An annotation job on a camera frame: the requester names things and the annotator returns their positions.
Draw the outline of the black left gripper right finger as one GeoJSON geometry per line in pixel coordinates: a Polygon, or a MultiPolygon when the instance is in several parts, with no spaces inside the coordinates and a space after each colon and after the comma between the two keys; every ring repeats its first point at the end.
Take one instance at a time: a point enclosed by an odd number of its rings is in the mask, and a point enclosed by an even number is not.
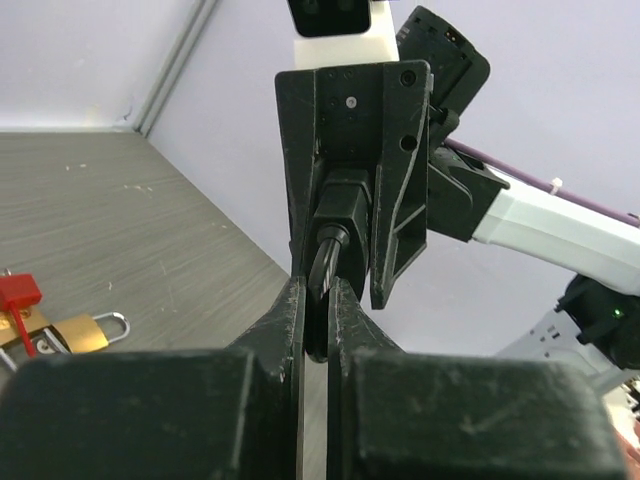
{"type": "Polygon", "coordinates": [[[624,479],[601,397],[558,362],[407,353],[328,292],[331,479],[624,479]]]}

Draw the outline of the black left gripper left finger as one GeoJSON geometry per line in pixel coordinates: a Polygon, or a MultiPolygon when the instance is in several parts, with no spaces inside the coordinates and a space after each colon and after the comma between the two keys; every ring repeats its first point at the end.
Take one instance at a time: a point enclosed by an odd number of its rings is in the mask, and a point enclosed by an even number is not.
{"type": "Polygon", "coordinates": [[[5,479],[298,479],[306,283],[222,349],[58,355],[1,395],[5,479]]]}

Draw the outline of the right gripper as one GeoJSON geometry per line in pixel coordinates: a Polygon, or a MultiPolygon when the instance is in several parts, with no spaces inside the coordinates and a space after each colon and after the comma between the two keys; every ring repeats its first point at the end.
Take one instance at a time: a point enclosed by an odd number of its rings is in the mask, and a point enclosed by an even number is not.
{"type": "Polygon", "coordinates": [[[370,300],[386,307],[426,248],[430,66],[424,60],[292,70],[275,77],[291,275],[311,276],[326,169],[375,170],[370,300]]]}

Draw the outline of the black padlock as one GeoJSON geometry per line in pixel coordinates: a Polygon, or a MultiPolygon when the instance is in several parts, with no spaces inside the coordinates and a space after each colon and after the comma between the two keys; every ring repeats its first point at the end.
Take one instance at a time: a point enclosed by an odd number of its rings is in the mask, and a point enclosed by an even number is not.
{"type": "Polygon", "coordinates": [[[327,361],[329,291],[335,278],[360,299],[369,269],[371,181],[364,170],[331,171],[322,184],[308,234],[305,350],[327,361]]]}

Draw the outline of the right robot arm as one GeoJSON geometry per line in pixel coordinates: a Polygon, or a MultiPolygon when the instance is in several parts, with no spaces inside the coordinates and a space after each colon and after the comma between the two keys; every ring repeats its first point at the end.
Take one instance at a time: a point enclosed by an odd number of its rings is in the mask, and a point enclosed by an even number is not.
{"type": "Polygon", "coordinates": [[[327,358],[335,278],[376,309],[429,232],[574,273],[506,358],[564,361],[603,381],[639,371],[639,221],[600,210],[451,139],[490,66],[424,7],[395,30],[385,1],[293,1],[295,67],[276,76],[292,272],[305,348],[327,358]]]}

